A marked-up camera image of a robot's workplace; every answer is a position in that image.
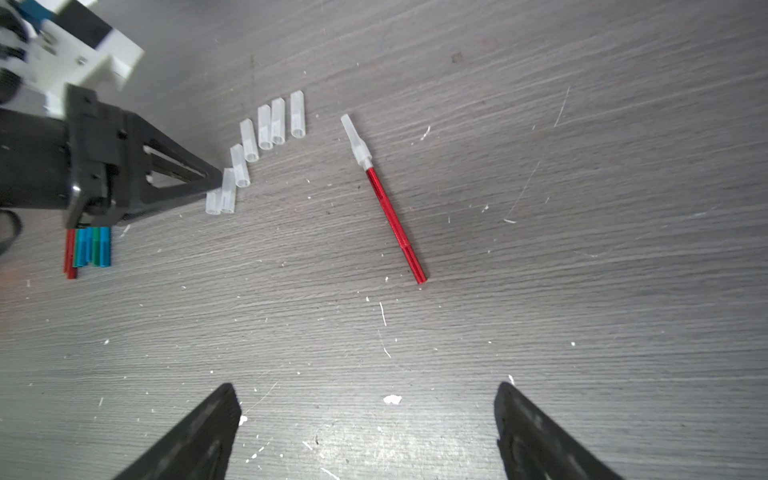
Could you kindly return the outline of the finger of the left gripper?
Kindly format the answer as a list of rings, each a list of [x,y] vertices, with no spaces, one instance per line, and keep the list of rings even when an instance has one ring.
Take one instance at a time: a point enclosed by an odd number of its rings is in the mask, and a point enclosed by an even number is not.
[[[222,170],[192,154],[135,113],[118,132],[112,180],[118,219],[140,219],[202,199],[222,186]]]

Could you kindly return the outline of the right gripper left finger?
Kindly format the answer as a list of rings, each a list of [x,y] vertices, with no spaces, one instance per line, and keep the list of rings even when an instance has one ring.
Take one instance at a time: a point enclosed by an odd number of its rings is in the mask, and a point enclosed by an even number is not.
[[[115,480],[223,479],[241,413],[234,386],[220,385]]]

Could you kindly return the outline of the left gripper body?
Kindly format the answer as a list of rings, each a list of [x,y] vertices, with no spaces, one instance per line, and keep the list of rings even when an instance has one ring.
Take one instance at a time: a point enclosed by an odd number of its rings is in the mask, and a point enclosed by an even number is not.
[[[70,86],[65,118],[1,110],[1,206],[57,210],[66,228],[123,222],[126,111]]]

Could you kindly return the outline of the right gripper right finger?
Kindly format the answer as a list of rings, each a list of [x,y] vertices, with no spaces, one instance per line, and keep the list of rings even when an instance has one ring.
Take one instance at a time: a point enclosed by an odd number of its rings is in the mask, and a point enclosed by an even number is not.
[[[622,478],[508,382],[498,387],[494,417],[509,479]]]

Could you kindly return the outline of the green knife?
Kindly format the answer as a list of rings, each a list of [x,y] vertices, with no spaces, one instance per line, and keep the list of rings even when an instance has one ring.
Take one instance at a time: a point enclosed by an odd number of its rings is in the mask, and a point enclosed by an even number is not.
[[[81,268],[88,264],[88,230],[77,229],[75,231],[75,243],[73,252],[73,267]]]
[[[90,254],[91,264],[100,267],[101,262],[101,229],[92,227],[90,229]]]

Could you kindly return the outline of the red knife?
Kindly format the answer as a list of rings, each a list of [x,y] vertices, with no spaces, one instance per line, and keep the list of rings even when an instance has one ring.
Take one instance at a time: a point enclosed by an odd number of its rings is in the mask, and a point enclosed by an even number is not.
[[[382,211],[392,229],[395,239],[404,255],[404,258],[416,280],[421,285],[427,281],[427,276],[420,265],[415,250],[410,244],[408,236],[398,218],[398,215],[380,181],[373,164],[373,156],[366,142],[358,134],[349,114],[341,117],[341,123],[349,139],[352,154],[357,164],[364,170],[366,177],[376,195]]]
[[[64,257],[65,263],[63,268],[63,271],[67,277],[70,276],[70,271],[72,269],[73,245],[74,245],[74,231],[72,229],[68,229],[66,231],[66,244],[65,244],[65,257]]]
[[[76,256],[77,256],[77,230],[70,229],[67,231],[66,265],[65,265],[65,274],[68,280],[73,280],[77,278],[78,268],[76,265]]]

